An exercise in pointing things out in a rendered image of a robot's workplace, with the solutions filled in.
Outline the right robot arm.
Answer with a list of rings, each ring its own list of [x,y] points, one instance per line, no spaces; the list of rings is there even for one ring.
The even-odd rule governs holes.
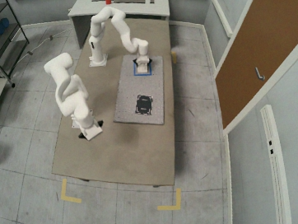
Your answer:
[[[67,53],[63,53],[47,62],[44,65],[44,70],[57,84],[55,96],[63,115],[66,117],[70,115],[71,117],[75,116],[75,118],[72,119],[75,119],[76,124],[79,126],[81,125],[81,127],[85,129],[88,134],[86,135],[86,138],[88,141],[91,141],[102,134],[103,131],[100,127],[97,128],[94,124],[95,116],[91,116],[91,112],[87,106],[86,101],[89,99],[89,95],[81,78],[77,74],[70,77],[67,72],[67,69],[72,67],[73,64],[72,57]],[[79,90],[75,91],[76,89]],[[73,91],[75,92],[62,102],[62,95],[64,94],[66,96]]]

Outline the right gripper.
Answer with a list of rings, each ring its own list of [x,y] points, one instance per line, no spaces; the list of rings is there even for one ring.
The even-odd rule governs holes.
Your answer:
[[[94,124],[95,124],[95,126],[96,126],[97,128],[99,128],[99,127],[101,128],[101,126],[103,125],[103,123],[104,123],[103,120],[96,122],[96,120],[94,119]],[[98,124],[99,124],[100,126],[99,126]],[[83,138],[87,139],[87,138],[86,138],[86,135],[88,135],[88,134],[86,133],[85,129],[81,127],[81,125],[80,125],[80,129],[81,129],[81,133],[79,134],[78,137],[81,138],[81,139],[83,139]],[[83,134],[84,134],[84,135],[83,135]]]

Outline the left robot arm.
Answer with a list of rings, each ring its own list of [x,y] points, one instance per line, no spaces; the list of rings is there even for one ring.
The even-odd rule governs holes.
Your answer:
[[[132,38],[130,41],[130,29],[124,21],[126,17],[125,13],[112,7],[104,7],[98,15],[91,18],[91,37],[89,44],[93,56],[90,57],[90,60],[96,65],[102,64],[105,61],[100,41],[105,34],[105,21],[107,21],[110,16],[113,17],[111,22],[120,33],[123,46],[126,50],[130,53],[134,53],[138,47],[140,58],[137,59],[137,62],[149,63],[149,58],[147,58],[147,54],[149,54],[147,41],[138,38]]]

